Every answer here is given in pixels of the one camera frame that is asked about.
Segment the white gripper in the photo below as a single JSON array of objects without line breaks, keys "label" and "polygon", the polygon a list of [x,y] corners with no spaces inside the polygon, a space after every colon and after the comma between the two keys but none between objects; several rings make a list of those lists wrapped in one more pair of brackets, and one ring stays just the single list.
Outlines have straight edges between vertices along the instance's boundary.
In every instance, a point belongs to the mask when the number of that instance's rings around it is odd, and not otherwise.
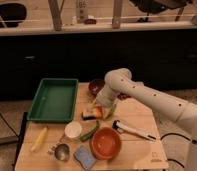
[{"label": "white gripper", "polygon": [[91,103],[90,109],[92,110],[97,103],[103,107],[110,107],[114,104],[118,95],[119,93],[117,91],[111,89],[109,86],[104,86]]}]

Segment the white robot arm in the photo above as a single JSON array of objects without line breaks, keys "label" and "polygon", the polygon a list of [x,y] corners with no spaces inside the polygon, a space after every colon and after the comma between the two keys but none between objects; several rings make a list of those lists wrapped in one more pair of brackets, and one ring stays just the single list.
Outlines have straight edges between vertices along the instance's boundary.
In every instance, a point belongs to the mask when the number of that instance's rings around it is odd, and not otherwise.
[{"label": "white robot arm", "polygon": [[132,81],[127,68],[109,71],[104,77],[105,85],[96,96],[103,107],[114,104],[120,93],[135,98],[147,107],[165,115],[191,135],[185,171],[197,171],[197,105],[181,98],[142,86]]}]

